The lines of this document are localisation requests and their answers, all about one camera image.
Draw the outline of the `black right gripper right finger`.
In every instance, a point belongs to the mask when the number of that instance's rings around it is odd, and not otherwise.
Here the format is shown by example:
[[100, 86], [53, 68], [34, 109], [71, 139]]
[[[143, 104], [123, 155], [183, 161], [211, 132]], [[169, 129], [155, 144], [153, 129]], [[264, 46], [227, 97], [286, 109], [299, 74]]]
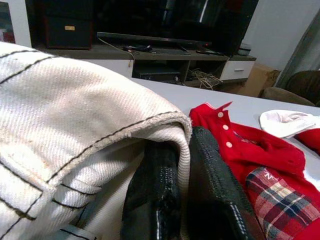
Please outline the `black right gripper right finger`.
[[189, 144], [187, 230], [191, 240], [263, 240], [254, 210], [216, 139], [194, 127]]

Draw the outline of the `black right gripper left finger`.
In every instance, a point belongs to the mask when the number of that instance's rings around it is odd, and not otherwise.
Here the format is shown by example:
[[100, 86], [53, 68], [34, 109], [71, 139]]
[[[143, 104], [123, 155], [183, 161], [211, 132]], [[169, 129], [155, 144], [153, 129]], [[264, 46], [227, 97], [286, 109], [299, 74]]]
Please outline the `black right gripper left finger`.
[[126, 192], [122, 240], [178, 240], [181, 194], [179, 153], [170, 142], [147, 142]]

